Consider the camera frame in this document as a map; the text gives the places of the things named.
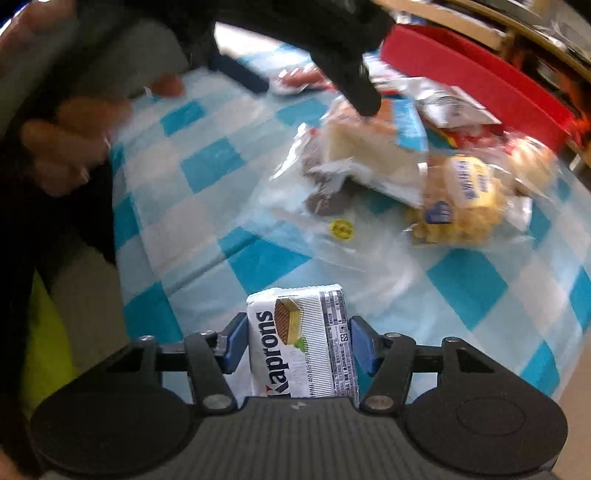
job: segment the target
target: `circular black disc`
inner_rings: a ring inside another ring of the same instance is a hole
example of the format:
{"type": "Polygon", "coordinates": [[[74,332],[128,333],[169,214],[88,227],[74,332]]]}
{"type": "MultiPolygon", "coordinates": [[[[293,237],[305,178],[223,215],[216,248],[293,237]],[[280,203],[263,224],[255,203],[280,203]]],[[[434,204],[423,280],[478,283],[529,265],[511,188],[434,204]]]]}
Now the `circular black disc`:
{"type": "Polygon", "coordinates": [[[130,475],[158,464],[183,443],[189,407],[160,387],[58,393],[31,419],[37,451],[78,475],[130,475]]]}
{"type": "Polygon", "coordinates": [[[560,407],[541,393],[479,381],[419,396],[407,408],[406,427],[438,462],[479,475],[540,469],[556,459],[567,435],[560,407]]]}

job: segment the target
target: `round yellow label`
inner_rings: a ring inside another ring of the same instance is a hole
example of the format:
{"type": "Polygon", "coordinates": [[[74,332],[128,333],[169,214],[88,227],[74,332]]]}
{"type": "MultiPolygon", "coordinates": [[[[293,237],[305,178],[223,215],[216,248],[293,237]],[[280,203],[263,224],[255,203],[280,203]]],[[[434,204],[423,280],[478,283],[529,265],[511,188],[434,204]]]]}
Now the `round yellow label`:
{"type": "Polygon", "coordinates": [[[351,240],[355,236],[353,222],[346,218],[337,218],[330,223],[331,233],[339,240],[351,240]]]}

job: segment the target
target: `ribbed black surface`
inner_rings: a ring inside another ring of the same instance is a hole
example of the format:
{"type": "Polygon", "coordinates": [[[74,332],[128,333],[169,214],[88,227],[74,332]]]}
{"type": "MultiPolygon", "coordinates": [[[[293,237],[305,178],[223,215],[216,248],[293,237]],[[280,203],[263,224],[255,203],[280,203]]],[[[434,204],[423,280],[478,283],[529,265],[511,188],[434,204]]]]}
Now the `ribbed black surface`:
{"type": "MultiPolygon", "coordinates": [[[[421,457],[394,421],[346,398],[248,400],[210,417],[187,448],[142,480],[461,480],[421,457]]],[[[550,480],[549,473],[531,480],[550,480]]]]}

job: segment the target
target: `checkered tablecloth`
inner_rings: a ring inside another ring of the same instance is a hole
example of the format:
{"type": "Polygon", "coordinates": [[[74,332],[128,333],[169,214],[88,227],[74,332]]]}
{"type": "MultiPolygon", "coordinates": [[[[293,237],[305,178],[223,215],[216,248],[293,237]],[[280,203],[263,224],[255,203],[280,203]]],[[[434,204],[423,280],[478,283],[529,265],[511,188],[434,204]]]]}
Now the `checkered tablecloth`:
{"type": "MultiPolygon", "coordinates": [[[[293,63],[301,61],[296,53],[284,50],[293,63]]],[[[248,61],[261,70],[287,63],[269,54],[248,61]]],[[[184,81],[183,99],[136,101],[112,151],[117,259],[131,337],[178,341],[221,329],[256,291],[339,283],[349,314],[363,315],[377,331],[427,345],[461,337],[546,394],[560,394],[591,312],[591,196],[568,170],[557,200],[534,205],[533,247],[404,249],[389,294],[368,298],[362,273],[236,224],[255,186],[285,158],[297,126],[318,125],[334,94],[257,98],[204,70],[184,81]]],[[[370,204],[376,217],[401,208],[378,194],[370,204]]],[[[282,228],[297,233],[278,223],[282,228]]],[[[433,382],[421,378],[418,391],[433,382]]]]}

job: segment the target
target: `red container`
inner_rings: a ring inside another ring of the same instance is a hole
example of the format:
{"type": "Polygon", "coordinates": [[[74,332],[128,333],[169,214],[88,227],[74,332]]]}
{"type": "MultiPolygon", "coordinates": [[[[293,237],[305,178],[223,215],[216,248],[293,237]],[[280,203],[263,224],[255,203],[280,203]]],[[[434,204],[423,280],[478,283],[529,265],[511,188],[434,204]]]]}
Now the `red container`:
{"type": "Polygon", "coordinates": [[[381,59],[409,76],[458,85],[512,128],[559,152],[573,113],[550,92],[485,48],[445,28],[406,25],[384,40],[381,59]]]}

